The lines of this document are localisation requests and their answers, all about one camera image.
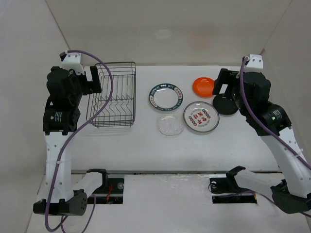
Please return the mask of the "clear glass plate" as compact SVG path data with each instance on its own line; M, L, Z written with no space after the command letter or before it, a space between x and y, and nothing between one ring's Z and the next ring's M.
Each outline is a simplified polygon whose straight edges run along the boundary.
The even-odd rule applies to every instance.
M175 137L184 130L181 116L175 114L163 114L157 119L158 131L166 137Z

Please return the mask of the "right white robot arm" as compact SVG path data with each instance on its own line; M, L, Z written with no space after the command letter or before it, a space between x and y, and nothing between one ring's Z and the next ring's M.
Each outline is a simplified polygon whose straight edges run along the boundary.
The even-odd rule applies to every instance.
M270 181L237 166L226 173L227 192L254 191L287 214L305 216L311 210L311 166L295 139L292 123L285 110L269 101L271 82L261 72L230 71L222 68L214 82L213 94L220 96L226 84L226 100L234 103L272 152L284 178Z

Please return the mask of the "orange plastic plate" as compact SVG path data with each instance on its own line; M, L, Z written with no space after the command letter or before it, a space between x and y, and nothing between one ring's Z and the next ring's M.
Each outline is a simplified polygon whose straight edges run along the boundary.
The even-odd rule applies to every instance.
M197 78L193 84L192 89L194 93L203 98L209 98L213 95L214 80L208 77Z

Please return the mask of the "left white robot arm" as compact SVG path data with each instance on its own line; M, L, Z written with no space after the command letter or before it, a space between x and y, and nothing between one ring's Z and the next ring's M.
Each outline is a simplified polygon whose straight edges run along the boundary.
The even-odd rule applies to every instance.
M98 68L91 66L90 73L91 81L86 74L60 67L52 67L47 75L50 95L43 116L47 147L45 189L41 200L33 205L36 214L82 216L93 192L108 189L105 169L90 169L76 185L71 182L71 151L66 141L77 132L82 96L102 91Z

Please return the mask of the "black plate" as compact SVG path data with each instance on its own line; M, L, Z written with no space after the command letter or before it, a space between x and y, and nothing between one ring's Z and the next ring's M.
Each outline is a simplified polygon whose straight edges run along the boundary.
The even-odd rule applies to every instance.
M227 99L224 94L216 95L212 104L217 112L224 116L233 115L238 110L234 100Z

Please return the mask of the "green rimmed white plate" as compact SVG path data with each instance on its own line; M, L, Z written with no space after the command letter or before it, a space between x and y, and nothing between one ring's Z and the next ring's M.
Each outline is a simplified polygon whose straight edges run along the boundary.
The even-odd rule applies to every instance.
M169 112L180 107L183 93L179 87L170 83L161 83L149 93L150 104L159 111Z

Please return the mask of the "white plate red characters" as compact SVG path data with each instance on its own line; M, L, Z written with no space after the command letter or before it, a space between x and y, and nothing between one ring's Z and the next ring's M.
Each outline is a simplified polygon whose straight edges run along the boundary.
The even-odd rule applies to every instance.
M220 116L209 103L196 101L190 103L183 112L185 124L195 132L209 133L217 128Z

